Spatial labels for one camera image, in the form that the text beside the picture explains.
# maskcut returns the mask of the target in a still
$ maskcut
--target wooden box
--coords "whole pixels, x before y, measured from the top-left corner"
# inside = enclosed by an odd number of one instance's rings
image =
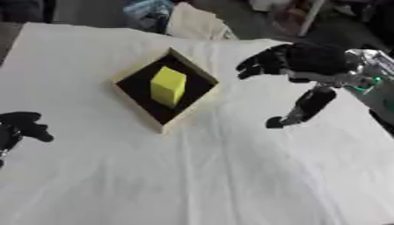
[[[163,67],[186,75],[185,94],[171,109],[150,97],[150,80]],[[150,55],[138,66],[120,72],[111,79],[114,89],[127,100],[159,133],[165,133],[185,118],[204,99],[217,90],[218,81],[173,48]]]

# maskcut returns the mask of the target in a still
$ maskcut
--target white towel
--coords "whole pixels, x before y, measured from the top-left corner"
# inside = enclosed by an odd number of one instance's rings
[[[195,9],[188,3],[175,6],[167,33],[197,40],[237,40],[236,35],[215,14]]]

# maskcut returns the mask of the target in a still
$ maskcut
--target robotic hand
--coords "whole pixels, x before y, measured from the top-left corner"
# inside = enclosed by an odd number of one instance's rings
[[[51,142],[54,137],[47,132],[47,125],[37,124],[41,115],[36,112],[11,112],[0,114],[0,167],[2,160],[24,136],[42,142]]]
[[[336,98],[332,87],[371,87],[373,78],[354,72],[359,66],[356,60],[358,57],[354,54],[336,47],[295,43],[272,47],[256,54],[241,62],[237,70],[238,77],[242,80],[260,74],[271,74],[287,75],[292,83],[317,82],[314,88],[296,101],[295,107],[287,116],[273,117],[266,122],[267,128],[283,128],[308,121],[319,113]]]

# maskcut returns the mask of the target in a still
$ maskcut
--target robotic finger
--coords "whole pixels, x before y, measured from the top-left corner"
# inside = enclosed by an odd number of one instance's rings
[[[306,122],[316,116],[337,94],[331,88],[317,85],[305,92],[296,102],[287,116],[272,117],[266,121],[267,128],[284,128],[285,126]]]

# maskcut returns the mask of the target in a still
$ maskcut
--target table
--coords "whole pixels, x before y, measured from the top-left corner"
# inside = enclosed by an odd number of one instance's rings
[[[14,23],[0,23],[0,65],[10,51],[14,40],[18,37],[23,25]]]

